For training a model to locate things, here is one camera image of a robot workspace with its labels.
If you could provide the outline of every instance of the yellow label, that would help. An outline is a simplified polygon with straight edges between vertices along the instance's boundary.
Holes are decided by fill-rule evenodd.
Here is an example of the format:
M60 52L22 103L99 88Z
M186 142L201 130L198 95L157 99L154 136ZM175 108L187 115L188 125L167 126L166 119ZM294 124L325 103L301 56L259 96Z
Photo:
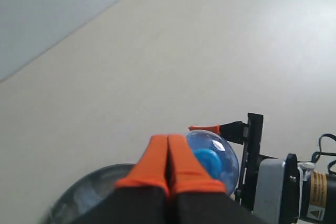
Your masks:
M311 175L309 204L325 208L326 202L327 202L327 176L323 173L314 172Z

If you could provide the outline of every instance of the black cable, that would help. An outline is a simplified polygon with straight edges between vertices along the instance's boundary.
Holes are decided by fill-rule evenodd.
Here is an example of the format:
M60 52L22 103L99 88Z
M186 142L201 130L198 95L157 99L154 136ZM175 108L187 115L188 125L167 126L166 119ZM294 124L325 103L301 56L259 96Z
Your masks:
M336 157L336 153L335 152L323 152L322 151L322 138L324 137L329 137L331 139L333 139L335 142L336 142L336 136L333 135L333 134L329 134L329 133L326 133L326 134L323 134L322 136L320 136L319 138L319 151L318 152L314 152L311 156L311 162L312 163L317 163L317 161L320 159L321 156L332 156L332 157ZM336 172L333 172L331 170L331 168L336 164L336 159L332 162L330 162L327 166L328 168L328 173L330 175L336 175Z

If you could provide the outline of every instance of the gray wall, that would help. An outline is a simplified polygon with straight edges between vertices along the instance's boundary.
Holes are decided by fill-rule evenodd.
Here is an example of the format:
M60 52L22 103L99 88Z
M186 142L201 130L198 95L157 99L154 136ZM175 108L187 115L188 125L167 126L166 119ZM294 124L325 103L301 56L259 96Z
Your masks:
M118 0L0 0L0 80Z

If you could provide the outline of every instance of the transparent plastic ball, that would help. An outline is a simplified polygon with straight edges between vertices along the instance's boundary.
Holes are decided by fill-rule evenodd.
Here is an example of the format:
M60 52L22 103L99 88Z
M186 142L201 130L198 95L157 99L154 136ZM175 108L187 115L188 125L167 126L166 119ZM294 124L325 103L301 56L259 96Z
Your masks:
M231 145L210 131L190 131L185 137L203 168L214 179L222 181L227 194L231 195L239 179L239 162Z

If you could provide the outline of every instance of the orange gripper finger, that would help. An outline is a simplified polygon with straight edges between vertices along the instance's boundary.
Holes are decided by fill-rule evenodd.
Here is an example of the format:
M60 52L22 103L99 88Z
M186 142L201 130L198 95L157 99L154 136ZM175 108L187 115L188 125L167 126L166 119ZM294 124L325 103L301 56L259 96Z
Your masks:
M168 136L169 158L172 166L171 193L221 192L226 188L219 180L212 179L196 159L184 136Z
M167 135L152 136L146 151L129 175L116 182L114 187L160 187L169 196L165 180L168 140Z
M218 135L221 134L221 131L219 130L219 125L216 125L216 126L209 126L209 127L190 126L188 129L189 129L190 131L204 130L204 131L211 131L211 132L216 133L216 134L218 134Z

